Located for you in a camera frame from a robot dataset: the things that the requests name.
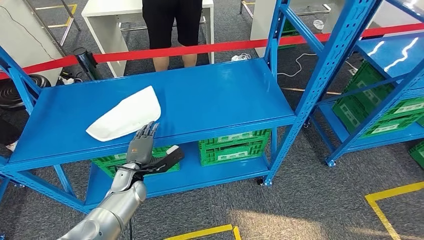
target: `black cable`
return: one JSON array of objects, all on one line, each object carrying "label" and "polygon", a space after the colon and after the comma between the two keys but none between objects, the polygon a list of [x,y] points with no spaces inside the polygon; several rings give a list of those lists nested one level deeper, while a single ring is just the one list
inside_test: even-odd
[{"label": "black cable", "polygon": [[31,35],[31,37],[33,37],[39,44],[40,44],[40,46],[42,47],[42,49],[44,50],[44,52],[52,59],[52,60],[55,60],[48,52],[47,52],[47,50],[44,48],[44,46],[43,46],[43,44],[34,36],[34,35],[32,35],[31,33],[30,33],[30,31],[28,31],[28,29],[24,26],[24,25],[22,25],[20,22],[18,22],[18,21],[16,21],[13,17],[12,17],[12,15],[11,15],[11,13],[4,7],[4,6],[1,6],[0,5],[0,8],[2,8],[2,9],[4,9],[6,12],[7,12],[7,14],[9,14],[9,17],[10,17],[10,19],[12,19],[12,21],[14,21],[15,23],[17,23],[17,24],[19,24],[21,27],[23,27],[24,29],[25,29],[25,31],[29,34],[29,35]]},{"label": "black cable", "polygon": [[133,218],[129,219],[129,240],[133,240]]},{"label": "black cable", "polygon": [[117,169],[125,169],[128,171],[132,171],[132,172],[151,172],[152,170],[154,170],[154,168],[152,169],[133,169],[133,168],[129,168],[129,167],[125,167],[125,166],[119,166],[119,165],[115,165],[114,166]]}]

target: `black shorts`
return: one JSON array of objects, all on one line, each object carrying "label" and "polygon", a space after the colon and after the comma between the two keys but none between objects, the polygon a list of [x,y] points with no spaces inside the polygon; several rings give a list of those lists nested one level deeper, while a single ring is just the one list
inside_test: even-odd
[{"label": "black shorts", "polygon": [[171,32],[176,19],[178,42],[183,46],[199,43],[202,0],[142,0],[150,49],[171,47]]}]

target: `robotic arm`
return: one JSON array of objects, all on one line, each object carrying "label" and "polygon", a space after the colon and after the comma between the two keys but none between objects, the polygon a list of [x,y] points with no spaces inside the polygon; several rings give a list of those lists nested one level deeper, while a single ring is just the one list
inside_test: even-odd
[{"label": "robotic arm", "polygon": [[59,240],[116,239],[146,199],[144,175],[164,173],[184,157],[177,145],[168,149],[165,157],[152,157],[153,137],[159,125],[153,123],[136,132],[129,143],[126,164],[116,166],[118,170],[103,201]]}]

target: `robot finger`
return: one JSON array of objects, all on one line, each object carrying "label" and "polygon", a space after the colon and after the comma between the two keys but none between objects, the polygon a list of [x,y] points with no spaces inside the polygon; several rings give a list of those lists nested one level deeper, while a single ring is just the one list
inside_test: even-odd
[{"label": "robot finger", "polygon": [[143,132],[146,130],[147,128],[147,124],[144,125],[142,128],[140,128],[139,130],[137,130],[137,132],[135,133],[134,139],[139,139],[142,137]]},{"label": "robot finger", "polygon": [[156,123],[155,125],[153,125],[153,127],[151,128],[150,133],[149,133],[150,136],[155,135],[155,132],[156,132],[156,129],[158,129],[158,126],[159,126],[159,123]]},{"label": "robot finger", "polygon": [[143,132],[143,135],[145,135],[145,136],[149,135],[149,131],[150,131],[150,128],[152,127],[153,123],[154,123],[154,121],[151,121],[151,122],[148,123],[147,127],[145,128],[145,130]]}]

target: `black stanchion post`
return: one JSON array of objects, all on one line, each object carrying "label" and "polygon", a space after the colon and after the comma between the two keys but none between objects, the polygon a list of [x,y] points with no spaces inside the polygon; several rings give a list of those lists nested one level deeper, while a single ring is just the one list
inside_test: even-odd
[{"label": "black stanchion post", "polygon": [[73,51],[79,65],[84,70],[85,74],[90,80],[101,80],[102,75],[96,68],[97,62],[91,52],[88,52],[85,48],[79,47]]}]

